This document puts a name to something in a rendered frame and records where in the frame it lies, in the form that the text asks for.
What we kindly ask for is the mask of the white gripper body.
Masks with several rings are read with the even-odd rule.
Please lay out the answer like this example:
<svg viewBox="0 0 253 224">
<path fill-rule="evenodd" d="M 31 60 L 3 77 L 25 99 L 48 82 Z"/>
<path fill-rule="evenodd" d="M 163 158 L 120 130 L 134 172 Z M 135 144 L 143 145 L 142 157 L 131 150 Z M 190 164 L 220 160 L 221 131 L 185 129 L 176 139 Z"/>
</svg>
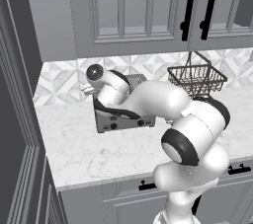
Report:
<svg viewBox="0 0 253 224">
<path fill-rule="evenodd" d="M 93 86 L 91 86 L 90 84 L 86 84 L 81 88 L 81 91 L 83 92 L 83 94 L 85 96 L 89 96 L 92 95 L 96 92 L 96 90 L 94 89 Z"/>
</svg>

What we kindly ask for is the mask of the silver toaster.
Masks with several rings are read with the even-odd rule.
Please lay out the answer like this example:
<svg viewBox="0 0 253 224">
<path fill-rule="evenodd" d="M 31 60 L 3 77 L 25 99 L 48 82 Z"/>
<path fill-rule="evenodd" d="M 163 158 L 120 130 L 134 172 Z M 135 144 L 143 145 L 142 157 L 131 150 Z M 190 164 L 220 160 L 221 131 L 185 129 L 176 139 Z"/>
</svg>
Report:
<svg viewBox="0 0 253 224">
<path fill-rule="evenodd" d="M 131 74 L 126 75 L 126 77 L 130 82 L 130 89 L 128 94 L 130 94 L 138 84 L 146 81 L 146 78 L 143 74 Z M 152 127 L 155 125 L 155 116 L 153 115 L 142 116 L 139 119 L 127 119 L 115 115 L 105 116 L 97 112 L 95 108 L 94 115 L 98 133 L 146 126 Z"/>
</svg>

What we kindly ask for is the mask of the tall grey cupboard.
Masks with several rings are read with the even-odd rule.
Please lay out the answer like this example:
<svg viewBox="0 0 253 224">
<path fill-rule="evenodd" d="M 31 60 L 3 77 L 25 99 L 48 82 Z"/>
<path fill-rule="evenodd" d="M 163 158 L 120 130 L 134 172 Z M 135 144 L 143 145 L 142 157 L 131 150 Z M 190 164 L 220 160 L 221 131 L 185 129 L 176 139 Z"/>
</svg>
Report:
<svg viewBox="0 0 253 224">
<path fill-rule="evenodd" d="M 0 224 L 68 224 L 33 103 L 41 70 L 29 0 L 0 0 Z"/>
</svg>

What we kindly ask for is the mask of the grey drawer front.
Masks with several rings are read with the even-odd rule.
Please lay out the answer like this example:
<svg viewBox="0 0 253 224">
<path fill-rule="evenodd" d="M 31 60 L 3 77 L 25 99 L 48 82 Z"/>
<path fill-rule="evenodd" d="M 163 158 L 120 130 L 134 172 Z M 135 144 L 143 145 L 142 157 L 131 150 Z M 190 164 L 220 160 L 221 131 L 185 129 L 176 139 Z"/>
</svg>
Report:
<svg viewBox="0 0 253 224">
<path fill-rule="evenodd" d="M 245 167 L 250 167 L 251 171 L 248 173 L 243 173 L 243 174 L 230 175 L 227 169 L 226 172 L 220 177 L 218 184 L 220 186 L 224 186 L 228 184 L 252 181 L 253 180 L 253 160 L 232 162 L 229 164 L 229 166 L 232 166 L 234 169 L 236 169 L 239 167 L 240 164 L 243 164 Z"/>
<path fill-rule="evenodd" d="M 150 191 L 158 191 L 157 187 L 150 190 L 139 190 L 138 186 L 142 180 L 145 180 L 147 184 L 154 183 L 153 177 L 142 177 L 138 179 L 104 184 L 102 185 L 103 197 L 104 199 L 115 199 L 124 195 L 136 195 Z"/>
</svg>

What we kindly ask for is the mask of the grey base cupboard door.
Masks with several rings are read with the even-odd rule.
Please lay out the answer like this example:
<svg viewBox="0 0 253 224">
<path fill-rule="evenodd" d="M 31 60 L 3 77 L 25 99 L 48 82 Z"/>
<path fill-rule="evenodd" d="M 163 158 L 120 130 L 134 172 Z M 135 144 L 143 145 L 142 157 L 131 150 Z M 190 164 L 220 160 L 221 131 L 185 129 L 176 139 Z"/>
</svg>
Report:
<svg viewBox="0 0 253 224">
<path fill-rule="evenodd" d="M 230 221 L 251 182 L 226 184 L 209 189 L 202 194 L 196 217 L 201 224 Z"/>
<path fill-rule="evenodd" d="M 104 201 L 105 224 L 152 224 L 164 208 L 166 195 L 148 193 Z"/>
</svg>

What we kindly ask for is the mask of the wide grey wall cupboard door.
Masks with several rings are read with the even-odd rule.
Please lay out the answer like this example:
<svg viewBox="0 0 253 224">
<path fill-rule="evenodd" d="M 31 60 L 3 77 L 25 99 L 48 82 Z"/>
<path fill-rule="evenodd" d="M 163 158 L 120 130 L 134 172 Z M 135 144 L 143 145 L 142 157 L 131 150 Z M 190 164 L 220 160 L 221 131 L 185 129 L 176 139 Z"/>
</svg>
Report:
<svg viewBox="0 0 253 224">
<path fill-rule="evenodd" d="M 187 0 L 70 0 L 76 53 L 81 57 L 188 49 L 181 23 Z"/>
</svg>

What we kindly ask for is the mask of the narrow grey wall cupboard door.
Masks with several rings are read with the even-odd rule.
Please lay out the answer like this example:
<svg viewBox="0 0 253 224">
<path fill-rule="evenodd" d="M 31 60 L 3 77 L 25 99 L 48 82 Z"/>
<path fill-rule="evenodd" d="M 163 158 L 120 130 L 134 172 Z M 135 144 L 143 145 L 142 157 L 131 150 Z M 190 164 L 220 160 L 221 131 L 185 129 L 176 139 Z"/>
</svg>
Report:
<svg viewBox="0 0 253 224">
<path fill-rule="evenodd" d="M 208 38 L 201 40 L 207 4 L 195 0 L 189 50 L 253 47 L 253 0 L 215 0 Z"/>
</svg>

